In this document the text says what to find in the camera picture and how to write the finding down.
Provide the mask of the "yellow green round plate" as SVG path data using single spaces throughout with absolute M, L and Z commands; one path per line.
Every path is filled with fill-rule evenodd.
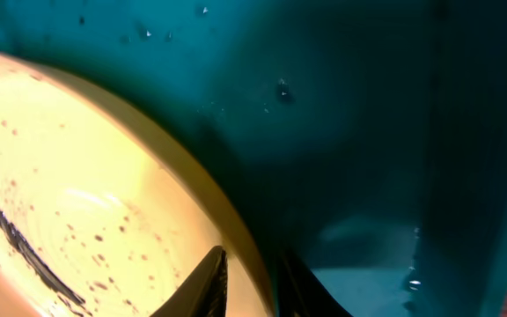
M 149 316 L 217 246 L 227 314 L 274 315 L 252 235 L 191 154 L 112 93 L 0 54 L 0 316 Z

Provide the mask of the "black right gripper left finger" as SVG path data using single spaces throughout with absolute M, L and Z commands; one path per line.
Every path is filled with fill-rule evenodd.
M 227 286 L 227 254 L 215 246 L 151 317 L 225 317 Z

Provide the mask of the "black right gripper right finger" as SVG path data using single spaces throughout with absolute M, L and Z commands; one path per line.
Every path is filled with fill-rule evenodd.
M 280 317 L 353 317 L 291 251 L 277 264 L 277 300 Z

